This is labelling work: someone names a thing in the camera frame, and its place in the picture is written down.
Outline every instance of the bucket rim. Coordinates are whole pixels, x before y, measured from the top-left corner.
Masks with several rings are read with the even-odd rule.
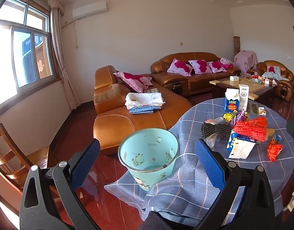
[[[162,165],[162,166],[159,167],[159,168],[152,169],[152,170],[138,170],[138,169],[132,168],[132,167],[130,167],[129,165],[127,165],[127,164],[121,159],[121,153],[120,153],[120,151],[121,151],[121,146],[122,146],[122,144],[123,144],[123,143],[124,143],[124,142],[125,142],[130,136],[132,136],[132,134],[135,134],[135,133],[137,133],[137,132],[144,131],[144,130],[150,130],[150,129],[156,129],[156,130],[167,131],[167,132],[169,132],[172,136],[174,136],[175,139],[176,139],[176,141],[177,141],[177,145],[178,145],[178,146],[177,146],[177,151],[176,151],[174,157],[172,157],[172,159],[171,159],[168,163]],[[127,137],[121,142],[121,144],[120,144],[119,147],[118,147],[118,159],[119,159],[119,161],[121,162],[121,164],[122,164],[123,166],[127,167],[127,168],[130,169],[130,170],[137,171],[137,172],[142,172],[142,173],[149,173],[149,172],[154,172],[154,171],[158,171],[158,170],[161,170],[161,169],[166,168],[168,165],[170,165],[170,164],[171,164],[171,163],[177,158],[177,155],[178,155],[179,151],[180,151],[179,140],[178,140],[178,138],[177,138],[173,133],[171,133],[169,130],[165,130],[165,129],[161,129],[161,128],[146,128],[146,129],[138,130],[138,131],[135,131],[135,132],[131,133],[129,136],[127,136]]]

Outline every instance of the blue gripper pad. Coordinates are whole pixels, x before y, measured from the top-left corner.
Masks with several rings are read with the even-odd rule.
[[[75,165],[71,168],[70,187],[75,190],[82,187],[89,171],[100,154],[100,143],[97,139],[92,140],[79,155],[74,157]]]
[[[195,154],[198,160],[202,164],[213,187],[219,188],[219,190],[222,191],[226,185],[225,172],[211,154],[211,151],[212,150],[202,139],[196,141]]]

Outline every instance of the air conditioner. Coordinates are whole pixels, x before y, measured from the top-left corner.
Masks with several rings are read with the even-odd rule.
[[[72,17],[74,20],[79,20],[85,18],[87,16],[93,16],[101,13],[105,13],[106,10],[106,2],[96,2],[92,4],[88,4],[83,7],[79,7],[72,10]]]

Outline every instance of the window frame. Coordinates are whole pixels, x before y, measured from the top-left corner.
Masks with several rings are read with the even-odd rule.
[[[50,23],[49,23],[50,22],[49,11],[46,11],[47,13],[44,13],[45,9],[43,7],[41,7],[39,4],[35,3],[34,1],[28,1],[28,2],[24,2],[21,0],[14,0],[14,1],[19,2],[25,6],[24,24],[0,19],[0,25],[10,27],[10,29],[11,29],[11,61],[12,61],[12,70],[13,70],[13,75],[14,75],[14,79],[15,79],[15,83],[16,83],[17,94],[0,104],[0,116],[4,112],[6,112],[8,109],[10,109],[12,106],[14,106],[18,102],[20,102],[21,100],[23,100],[26,97],[30,96],[31,94],[39,91],[40,89],[45,88],[46,86],[49,86],[49,85],[60,80],[60,73],[59,73],[57,65],[56,65],[56,59],[55,59],[54,50],[53,50],[53,46],[52,46],[51,27],[50,27]],[[37,12],[46,18],[45,31],[25,25],[29,8],[31,8],[31,10],[33,12]],[[16,76],[16,72],[15,72],[15,64],[14,64],[13,36],[14,36],[15,30],[31,34],[32,59],[33,59],[33,63],[34,63],[35,73],[36,73],[36,81],[33,81],[33,82],[26,84],[22,87],[19,87],[19,85],[18,85],[17,76]],[[47,39],[46,43],[45,43],[45,41],[43,41],[43,44],[46,44],[46,47],[47,47],[47,57],[48,57],[48,61],[50,63],[50,69],[51,69],[51,73],[52,73],[52,75],[50,75],[48,77],[40,78],[40,75],[38,72],[38,65],[37,65],[36,51],[35,51],[36,50],[35,34],[44,36]]]

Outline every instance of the milk carton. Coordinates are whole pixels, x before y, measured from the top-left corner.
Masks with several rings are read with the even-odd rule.
[[[247,109],[248,95],[249,95],[249,86],[248,85],[239,85],[239,95],[240,95],[240,104],[239,111]]]
[[[230,151],[229,158],[246,159],[254,146],[255,140],[253,138],[243,136],[232,130],[227,145],[227,149]]]
[[[227,88],[225,92],[224,108],[226,112],[237,112],[240,102],[239,90]]]

